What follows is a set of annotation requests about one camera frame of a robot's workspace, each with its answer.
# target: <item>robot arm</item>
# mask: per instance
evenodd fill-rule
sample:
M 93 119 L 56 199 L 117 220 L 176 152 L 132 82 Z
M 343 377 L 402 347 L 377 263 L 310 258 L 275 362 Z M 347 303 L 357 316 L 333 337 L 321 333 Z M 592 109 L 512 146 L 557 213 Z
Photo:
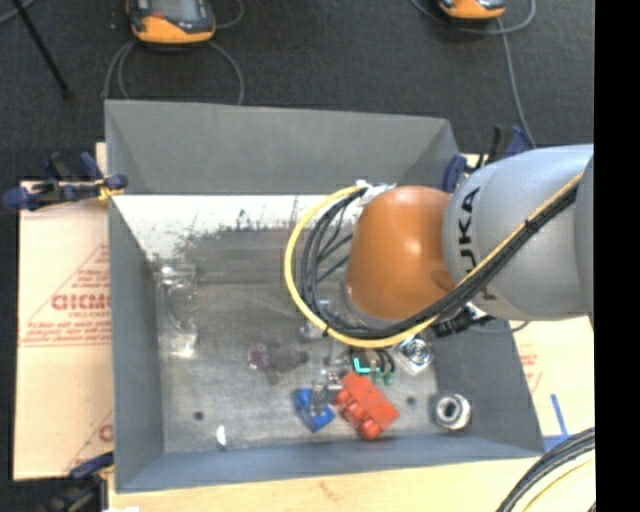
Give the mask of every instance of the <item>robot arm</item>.
M 505 320 L 593 315 L 592 161 L 591 145 L 532 150 L 483 167 L 451 196 L 419 186 L 376 196 L 358 216 L 348 256 L 344 300 L 355 323 L 323 311 L 315 294 L 314 257 L 327 250 L 316 238 L 365 190 L 336 193 L 292 234 L 289 290 L 323 332 L 368 348 L 398 343 L 469 301 Z M 303 254 L 298 290 L 293 246 L 326 206 Z

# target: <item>metal nut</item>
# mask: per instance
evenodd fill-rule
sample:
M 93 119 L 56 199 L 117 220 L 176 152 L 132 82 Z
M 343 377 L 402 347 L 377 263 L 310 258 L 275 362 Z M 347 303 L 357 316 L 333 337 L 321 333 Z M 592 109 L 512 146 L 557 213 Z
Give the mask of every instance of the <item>metal nut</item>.
M 443 393 L 436 400 L 434 420 L 448 430 L 461 430 L 471 421 L 471 404 L 458 393 Z

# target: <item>red connector block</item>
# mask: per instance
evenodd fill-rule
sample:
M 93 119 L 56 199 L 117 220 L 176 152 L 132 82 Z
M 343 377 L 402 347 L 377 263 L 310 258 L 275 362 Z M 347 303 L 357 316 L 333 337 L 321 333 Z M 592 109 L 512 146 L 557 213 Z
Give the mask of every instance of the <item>red connector block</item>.
M 400 416 L 371 379 L 350 372 L 342 379 L 342 385 L 335 404 L 342 416 L 357 426 L 363 439 L 372 441 Z

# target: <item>gray box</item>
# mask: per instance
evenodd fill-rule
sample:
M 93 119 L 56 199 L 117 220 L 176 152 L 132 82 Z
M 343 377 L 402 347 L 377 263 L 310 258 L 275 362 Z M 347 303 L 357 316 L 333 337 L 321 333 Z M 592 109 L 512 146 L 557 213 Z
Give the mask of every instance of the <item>gray box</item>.
M 383 392 L 401 416 L 376 442 L 359 440 L 339 417 L 311 434 L 293 411 L 291 392 L 311 384 L 326 342 L 291 341 L 303 317 L 282 283 L 286 232 L 277 225 L 277 219 L 290 218 L 273 205 L 296 197 L 311 201 L 311 194 L 324 195 L 359 178 L 439 186 L 456 152 L 447 121 L 108 101 L 106 123 L 109 172 L 131 181 L 110 208 L 118 491 L 543 451 L 513 336 L 491 331 L 495 325 L 434 342 L 434 363 L 418 377 L 399 370 Z M 232 206 L 225 208 L 225 201 Z M 247 229 L 222 220 L 243 204 L 248 212 L 267 205 L 271 221 L 264 229 Z M 208 215 L 218 215 L 219 222 Z M 161 355 L 155 307 L 157 261 L 185 255 L 196 263 L 202 290 L 203 330 L 198 357 L 191 360 Z M 269 384 L 244 357 L 251 340 L 274 338 L 309 358 Z M 427 399 L 438 390 L 471 401 L 473 419 L 463 433 L 446 433 L 431 422 Z M 228 435 L 224 448 L 215 436 L 221 425 Z

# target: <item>black cable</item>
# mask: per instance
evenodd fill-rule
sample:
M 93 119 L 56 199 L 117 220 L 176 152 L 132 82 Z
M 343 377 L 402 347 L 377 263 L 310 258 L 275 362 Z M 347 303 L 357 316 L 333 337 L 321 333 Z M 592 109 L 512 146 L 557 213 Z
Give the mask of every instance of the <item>black cable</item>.
M 240 20 L 244 16 L 244 4 L 242 3 L 241 0 L 236 0 L 236 4 L 238 4 L 238 9 L 239 9 L 238 15 L 232 21 L 229 21 L 227 23 L 222 23 L 221 25 L 216 25 L 216 30 L 224 30 L 226 28 L 231 28 L 240 22 Z
M 529 24 L 531 24 L 531 22 L 535 18 L 536 10 L 537 10 L 535 0 L 529 0 L 529 12 L 527 13 L 527 16 L 525 17 L 525 19 L 523 21 L 521 21 L 520 23 L 517 23 L 515 25 L 512 25 L 510 27 L 506 27 L 506 28 L 505 27 L 500 27 L 500 29 L 498 29 L 498 30 L 490 30 L 490 29 L 474 29 L 474 28 L 459 27 L 457 25 L 452 25 L 450 21 L 443 20 L 442 18 L 439 18 L 435 14 L 429 12 L 427 9 L 425 9 L 422 5 L 420 5 L 418 3 L 418 0 L 409 0 L 409 2 L 420 13 L 424 14 L 427 18 L 431 19 L 432 21 L 435 21 L 436 23 L 439 23 L 440 25 L 448 25 L 451 28 L 454 28 L 455 30 L 457 30 L 459 32 L 466 32 L 467 34 L 481 34 L 481 35 L 487 35 L 487 36 L 499 36 L 499 35 L 503 35 L 503 34 L 513 34 L 514 32 L 517 32 L 518 30 L 522 30 L 523 28 L 526 28 L 527 26 L 529 26 Z
M 380 355 L 380 357 L 387 360 L 389 363 L 389 373 L 395 373 L 396 371 L 396 362 L 393 360 L 393 356 L 389 354 L 389 352 L 384 348 L 375 349 L 376 353 Z
M 24 2 L 22 2 L 22 8 L 28 9 L 29 7 L 31 7 L 31 5 L 33 5 L 35 1 L 36 0 L 25 0 Z M 18 9 L 11 9 L 8 13 L 0 16 L 0 25 L 2 25 L 3 23 L 6 23 L 12 18 L 15 18 L 17 15 L 18 15 Z
M 502 20 L 500 18 L 496 18 L 496 23 L 498 25 L 498 30 L 484 30 L 484 29 L 472 29 L 472 28 L 465 28 L 465 27 L 459 27 L 456 25 L 452 25 L 450 22 L 442 20 L 441 18 L 438 18 L 437 16 L 435 16 L 434 14 L 430 13 L 427 9 L 425 9 L 423 6 L 421 6 L 418 3 L 418 0 L 409 0 L 409 2 L 411 3 L 411 5 L 413 5 L 420 13 L 422 13 L 423 15 L 425 15 L 426 17 L 428 17 L 429 19 L 440 23 L 441 25 L 448 25 L 451 28 L 459 31 L 459 32 L 465 32 L 467 34 L 480 34 L 480 35 L 487 35 L 487 36 L 501 36 L 502 37 L 502 44 L 504 47 L 504 53 L 505 53 L 505 57 L 506 57 L 506 61 L 507 61 L 507 73 L 509 75 L 509 85 L 511 87 L 511 93 L 513 95 L 513 99 L 515 102 L 515 106 L 516 106 L 516 112 L 518 114 L 518 119 L 520 120 L 520 124 L 522 125 L 522 129 L 524 130 L 525 134 L 527 135 L 529 142 L 531 142 L 531 145 L 533 147 L 536 146 L 535 141 L 533 139 L 533 137 L 531 136 L 531 131 L 529 130 L 529 126 L 526 120 L 526 117 L 524 115 L 524 111 L 522 109 L 522 104 L 520 102 L 520 95 L 518 94 L 518 88 L 516 86 L 516 79 L 515 79 L 515 73 L 513 71 L 513 62 L 511 59 L 511 50 L 509 49 L 509 42 L 507 40 L 507 35 L 508 34 L 513 34 L 514 32 L 517 32 L 518 30 L 522 30 L 524 28 L 526 28 L 527 26 L 529 26 L 529 24 L 533 21 L 533 19 L 535 18 L 536 15 L 536 2 L 535 0 L 529 0 L 529 12 L 526 16 L 526 18 L 520 22 L 517 23 L 516 25 L 513 25 L 511 27 L 506 27 L 503 25 Z
M 458 285 L 453 291 L 419 313 L 403 321 L 379 329 L 348 324 L 343 319 L 328 313 L 320 303 L 316 286 L 317 256 L 321 239 L 326 233 L 332 219 L 338 215 L 342 208 L 346 208 L 351 202 L 362 195 L 362 193 L 364 193 L 363 190 L 359 190 L 334 204 L 323 214 L 312 229 L 309 239 L 305 244 L 301 262 L 301 275 L 303 276 L 301 297 L 314 313 L 322 318 L 334 331 L 345 336 L 367 340 L 387 338 L 400 334 L 423 323 L 429 318 L 447 318 L 456 315 L 540 228 L 575 201 L 577 186 L 573 186 L 565 191 L 559 198 L 540 210 L 534 217 L 527 220 L 491 260 L 469 279 Z
M 115 71 L 120 94 L 122 95 L 123 98 L 130 99 L 129 92 L 127 91 L 124 84 L 124 65 L 127 58 L 129 57 L 129 54 L 131 53 L 131 50 L 133 50 L 137 42 L 138 41 L 135 38 L 132 39 L 131 41 L 126 42 L 114 55 L 113 59 L 111 60 L 111 63 L 109 64 L 109 68 L 107 69 L 105 83 L 102 88 L 101 96 L 103 98 L 109 97 L 109 89 L 111 86 L 113 73 Z M 236 74 L 236 77 L 238 79 L 238 99 L 236 101 L 236 105 L 242 105 L 244 103 L 245 84 L 244 84 L 244 76 L 242 74 L 242 70 L 240 69 L 240 66 L 238 66 L 238 64 L 233 59 L 233 57 L 231 57 L 231 55 L 229 55 L 229 53 L 226 50 L 224 50 L 220 45 L 214 43 L 213 41 L 207 41 L 207 44 L 211 48 L 213 48 L 215 51 L 220 53 L 233 68 Z
M 593 450 L 595 450 L 595 427 L 565 439 L 531 466 L 500 504 L 497 512 L 510 512 L 517 502 L 545 476 L 563 464 Z

